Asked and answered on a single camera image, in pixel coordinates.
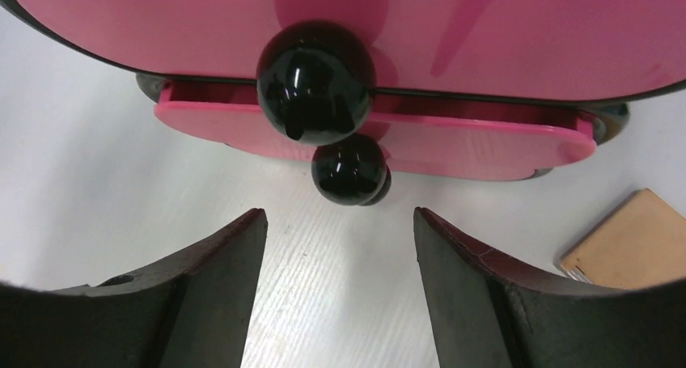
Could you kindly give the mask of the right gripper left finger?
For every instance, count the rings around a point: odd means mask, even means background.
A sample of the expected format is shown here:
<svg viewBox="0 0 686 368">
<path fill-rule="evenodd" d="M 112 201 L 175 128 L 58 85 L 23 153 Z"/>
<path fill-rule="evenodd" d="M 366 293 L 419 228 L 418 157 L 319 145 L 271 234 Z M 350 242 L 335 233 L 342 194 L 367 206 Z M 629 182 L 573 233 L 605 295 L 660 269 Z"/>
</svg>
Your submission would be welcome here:
<svg viewBox="0 0 686 368">
<path fill-rule="evenodd" d="M 1 286 L 4 367 L 238 367 L 268 221 L 209 237 L 97 286 Z"/>
</svg>

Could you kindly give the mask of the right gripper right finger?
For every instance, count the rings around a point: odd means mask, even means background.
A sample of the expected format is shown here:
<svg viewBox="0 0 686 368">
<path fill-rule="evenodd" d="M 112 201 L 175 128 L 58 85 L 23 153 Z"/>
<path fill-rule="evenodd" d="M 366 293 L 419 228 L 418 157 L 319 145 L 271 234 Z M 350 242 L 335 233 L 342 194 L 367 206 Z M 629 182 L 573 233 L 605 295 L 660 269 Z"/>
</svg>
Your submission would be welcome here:
<svg viewBox="0 0 686 368">
<path fill-rule="evenodd" d="M 442 367 L 682 367 L 685 282 L 640 290 L 538 269 L 427 208 L 417 262 Z"/>
</svg>

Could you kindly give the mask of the tan square compact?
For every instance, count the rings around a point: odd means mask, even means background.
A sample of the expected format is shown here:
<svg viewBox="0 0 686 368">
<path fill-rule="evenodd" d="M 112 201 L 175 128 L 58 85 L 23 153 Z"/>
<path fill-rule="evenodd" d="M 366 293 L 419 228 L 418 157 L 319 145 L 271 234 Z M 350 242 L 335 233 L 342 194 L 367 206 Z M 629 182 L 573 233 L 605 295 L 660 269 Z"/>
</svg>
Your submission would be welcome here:
<svg viewBox="0 0 686 368">
<path fill-rule="evenodd" d="M 558 258 L 567 277 L 639 290 L 685 279 L 685 217 L 648 188 L 637 190 Z"/>
</svg>

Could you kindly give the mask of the black pink drawer organizer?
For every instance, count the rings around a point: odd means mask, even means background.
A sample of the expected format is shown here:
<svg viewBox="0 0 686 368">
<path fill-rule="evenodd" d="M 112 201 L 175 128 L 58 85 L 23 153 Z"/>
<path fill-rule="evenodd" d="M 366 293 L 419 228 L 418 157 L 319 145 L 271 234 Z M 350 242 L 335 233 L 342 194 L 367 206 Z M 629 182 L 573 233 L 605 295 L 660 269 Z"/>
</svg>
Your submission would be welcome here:
<svg viewBox="0 0 686 368">
<path fill-rule="evenodd" d="M 583 161 L 628 104 L 685 87 L 685 0 L 1 0 L 135 73 L 189 136 L 311 162 L 373 205 L 394 171 L 529 180 Z"/>
</svg>

